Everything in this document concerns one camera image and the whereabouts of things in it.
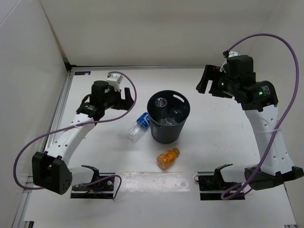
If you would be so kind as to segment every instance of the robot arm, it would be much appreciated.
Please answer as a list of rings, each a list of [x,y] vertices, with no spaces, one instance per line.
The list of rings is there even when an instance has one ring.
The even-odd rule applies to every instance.
[[[92,93],[85,96],[70,125],[92,122],[64,131],[60,138],[43,153],[36,152],[32,158],[33,181],[60,195],[70,186],[90,183],[99,178],[99,170],[91,166],[68,168],[74,151],[105,114],[108,108],[129,110],[133,104],[129,88],[124,89],[121,99],[119,84],[122,75],[110,74],[106,81],[95,81]]]
[[[253,59],[249,56],[226,54],[227,63],[221,68],[206,65],[203,77],[197,86],[199,93],[205,93],[207,83],[212,81],[210,94],[232,98],[242,105],[254,131],[260,157],[265,153],[274,127],[278,121],[278,99],[274,86],[268,82],[256,82],[253,72]],[[228,183],[244,183],[255,169],[252,166],[232,164],[215,170],[214,182],[218,186],[231,186]],[[277,129],[274,142],[261,170],[249,184],[255,190],[273,188],[285,181],[304,176],[303,169],[295,167],[291,161],[283,135]]]

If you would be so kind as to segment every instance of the orange bottle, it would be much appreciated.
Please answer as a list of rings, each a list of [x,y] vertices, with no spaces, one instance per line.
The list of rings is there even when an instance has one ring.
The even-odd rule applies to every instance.
[[[180,150],[177,148],[174,148],[173,150],[168,150],[156,158],[157,164],[162,169],[165,169],[175,161],[179,154]]]

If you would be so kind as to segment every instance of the white wall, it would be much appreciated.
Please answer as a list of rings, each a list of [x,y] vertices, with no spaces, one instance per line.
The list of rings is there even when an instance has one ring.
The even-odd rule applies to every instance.
[[[67,76],[38,0],[2,1],[0,7],[0,227],[10,227],[22,189],[12,167],[19,150],[50,127]],[[18,166],[24,183],[32,146]]]
[[[71,64],[131,66],[221,64],[229,45],[262,29],[278,0],[41,3]]]
[[[300,86],[297,99],[283,122],[283,134],[295,165],[304,168],[304,1],[282,0],[263,31],[285,38],[294,48],[300,64]],[[273,38],[259,38],[250,51],[259,80],[269,80],[276,88],[280,113],[286,109],[295,84],[295,65],[288,49]],[[304,227],[304,178],[286,183],[297,223]]]

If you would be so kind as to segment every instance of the clear plastic bottle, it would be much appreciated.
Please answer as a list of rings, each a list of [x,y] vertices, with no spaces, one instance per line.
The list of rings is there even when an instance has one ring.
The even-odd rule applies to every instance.
[[[165,169],[175,161],[179,154],[180,150],[177,148],[174,148],[173,150],[168,150],[156,158],[157,164],[162,169]]]
[[[133,125],[129,128],[128,130],[129,139],[132,142],[137,141],[143,135],[149,124],[150,124],[149,114],[148,113],[142,114],[135,121],[135,123],[133,123]]]

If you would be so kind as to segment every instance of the cable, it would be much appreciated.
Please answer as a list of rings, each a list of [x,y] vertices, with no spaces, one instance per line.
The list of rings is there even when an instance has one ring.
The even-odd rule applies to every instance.
[[[247,192],[245,192],[244,194],[243,194],[243,196],[245,196],[245,195],[247,195],[249,192],[251,192],[253,189],[252,188],[250,188]]]
[[[22,185],[18,178],[17,178],[17,163],[18,163],[18,160],[20,158],[20,156],[23,154],[23,152],[31,145],[33,144],[34,142],[36,142],[37,140],[41,139],[41,138],[44,138],[46,136],[49,136],[51,134],[55,134],[55,133],[58,133],[58,132],[63,132],[63,131],[67,131],[67,130],[70,130],[70,129],[73,129],[75,127],[80,127],[80,126],[83,126],[83,125],[87,125],[87,124],[98,124],[98,123],[107,123],[107,122],[111,122],[111,121],[115,121],[115,120],[119,120],[121,118],[123,118],[125,115],[127,115],[134,107],[136,101],[137,101],[137,92],[136,92],[136,88],[135,88],[135,85],[134,83],[132,82],[132,80],[127,76],[125,75],[124,73],[122,72],[119,72],[119,71],[111,71],[109,72],[109,74],[121,74],[123,75],[126,79],[128,79],[128,81],[131,83],[133,89],[134,89],[134,103],[133,105],[130,107],[130,109],[128,111],[126,111],[124,114],[122,114],[121,116],[119,117],[116,117],[116,118],[113,118],[113,119],[109,119],[109,120],[99,120],[99,121],[88,121],[88,122],[83,122],[83,123],[78,123],[78,124],[75,124],[75,125],[71,125],[69,127],[65,127],[65,128],[62,128],[62,129],[58,129],[58,130],[55,130],[55,131],[52,131],[52,132],[48,132],[48,133],[45,133],[45,134],[42,134],[41,136],[38,136],[37,138],[33,139],[32,141],[30,141],[28,144],[26,144],[22,149],[21,151],[18,153],[16,159],[15,159],[15,162],[14,162],[14,166],[13,166],[13,176],[14,176],[14,181],[15,183],[25,189],[25,190],[39,190],[39,189],[43,189],[43,188],[32,188],[32,187],[26,187],[24,185]]]
[[[277,129],[280,127],[281,123],[283,122],[283,120],[287,116],[288,112],[290,111],[291,107],[293,106],[293,104],[295,102],[296,94],[298,92],[299,75],[300,75],[298,59],[297,59],[295,51],[293,50],[293,48],[291,47],[291,45],[286,40],[284,40],[283,38],[281,38],[280,36],[277,36],[277,35],[274,35],[274,34],[269,34],[269,33],[257,33],[257,34],[253,34],[253,35],[247,36],[247,37],[239,40],[237,43],[235,43],[234,45],[232,45],[228,49],[228,52],[231,51],[236,45],[242,43],[244,40],[247,40],[247,39],[252,38],[252,37],[258,37],[258,36],[266,36],[266,37],[276,38],[276,39],[282,41],[288,47],[288,49],[290,50],[290,52],[291,52],[291,54],[293,56],[293,59],[294,59],[294,64],[295,64],[295,85],[294,85],[295,87],[294,87],[294,93],[293,93],[293,96],[292,96],[292,98],[291,98],[291,100],[289,102],[288,107],[286,108],[286,110],[284,111],[282,117],[279,119],[278,123],[276,124],[276,126],[274,128],[274,131],[273,131],[273,133],[271,135],[271,138],[269,140],[268,146],[266,147],[265,153],[264,153],[263,157],[261,158],[261,161],[259,162],[259,164],[256,166],[256,169],[250,175],[250,177],[248,178],[248,180],[236,192],[234,192],[232,195],[225,197],[225,195],[227,193],[229,193],[231,190],[235,189],[236,187],[239,187],[241,184],[236,184],[235,186],[233,186],[233,187],[225,190],[222,193],[222,195],[221,195],[221,199],[222,200],[230,200],[230,199],[236,197],[253,180],[253,178],[256,176],[257,172],[260,170],[263,162],[265,161],[265,159],[266,159],[266,157],[268,155],[268,152],[269,152],[269,150],[271,148],[271,145],[272,145],[272,143],[273,143],[273,141],[275,139],[275,136],[276,136],[276,133],[277,133]]]
[[[199,180],[195,180],[196,177],[198,177],[198,179],[199,179],[199,176],[198,176],[198,175],[195,175],[195,176],[193,177],[193,179],[194,179],[195,182],[199,183]]]
[[[98,191],[101,191],[103,188],[97,188],[97,189],[94,189],[93,192],[98,192]]]
[[[117,190],[116,190],[116,193],[114,194],[114,196],[113,196],[113,197],[109,197],[109,198],[111,198],[111,199],[113,199],[113,200],[114,200],[114,199],[116,198],[117,193],[118,193],[118,191],[119,191],[119,189],[120,189],[120,186],[121,186],[121,184],[122,184],[122,182],[123,182],[123,180],[122,180],[121,176],[119,176],[119,175],[114,174],[114,175],[107,176],[107,177],[104,177],[104,178],[102,178],[102,179],[99,179],[99,180],[93,181],[93,182],[91,182],[91,183],[87,183],[87,184],[79,184],[79,187],[82,187],[82,186],[83,186],[83,187],[91,186],[91,185],[93,185],[93,184],[100,183],[100,182],[102,182],[102,181],[104,181],[104,180],[107,180],[107,179],[110,179],[110,178],[113,178],[113,177],[118,177],[118,178],[119,178],[119,180],[120,180],[119,185],[118,185]]]

